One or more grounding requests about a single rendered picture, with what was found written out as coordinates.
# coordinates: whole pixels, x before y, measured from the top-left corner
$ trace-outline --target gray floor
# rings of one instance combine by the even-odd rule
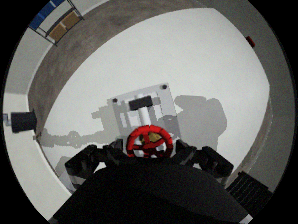
[[[289,68],[276,36],[246,0],[110,0],[95,8],[63,37],[58,47],[50,49],[35,75],[28,100],[30,110],[34,108],[37,114],[37,133],[43,130],[48,114],[67,80],[101,45],[145,19],[179,9],[204,6],[217,9],[244,36],[249,35],[256,42],[255,52],[270,83],[271,104],[268,104],[255,144],[237,172],[249,172],[274,191],[291,152],[294,94]]]

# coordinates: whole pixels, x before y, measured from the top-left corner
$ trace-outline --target brown panel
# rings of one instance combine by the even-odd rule
[[[50,32],[49,36],[58,42],[67,30],[60,23]]]
[[[67,16],[65,16],[65,18],[62,20],[62,23],[63,25],[66,26],[66,29],[69,30],[79,21],[80,21],[80,18],[77,16],[77,14],[74,11],[72,11]]]

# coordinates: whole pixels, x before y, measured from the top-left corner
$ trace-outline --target red steering wheel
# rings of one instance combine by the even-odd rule
[[[156,142],[151,142],[149,139],[149,132],[159,134],[161,139]],[[135,145],[135,140],[143,135],[145,144],[144,145]],[[156,147],[166,144],[165,151],[157,151]],[[163,128],[154,126],[154,125],[146,125],[136,128],[127,139],[126,151],[129,157],[135,157],[134,150],[143,150],[144,158],[150,158],[152,155],[156,155],[157,158],[160,157],[170,157],[173,151],[173,140],[170,134]]]

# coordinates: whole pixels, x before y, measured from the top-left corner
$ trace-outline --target blue panel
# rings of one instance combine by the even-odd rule
[[[30,23],[30,27],[34,30],[36,30],[40,24],[42,23],[42,21],[44,21],[44,19],[42,17],[40,17],[39,14],[37,14],[34,19],[32,20],[32,22]]]
[[[40,11],[39,13],[46,18],[53,10],[55,7],[51,4],[51,2],[48,2]]]
[[[51,0],[51,2],[54,3],[54,5],[57,7],[58,5],[60,5],[62,2],[64,2],[65,0]]]

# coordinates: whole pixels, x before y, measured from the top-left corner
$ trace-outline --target red object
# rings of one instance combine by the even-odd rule
[[[256,46],[255,42],[253,42],[253,40],[251,39],[250,36],[247,36],[245,39],[248,41],[248,43],[250,44],[251,47]]]
[[[157,142],[151,142],[149,139],[149,132],[157,133],[162,138]],[[143,135],[145,144],[144,145],[135,145],[135,140]],[[167,148],[165,151],[157,151],[156,147],[166,144]],[[143,150],[144,158],[150,158],[151,155],[156,155],[158,158],[160,157],[170,157],[173,151],[173,140],[170,134],[163,128],[154,126],[154,125],[146,125],[141,126],[135,129],[127,139],[126,151],[129,157],[135,157],[134,150]]]

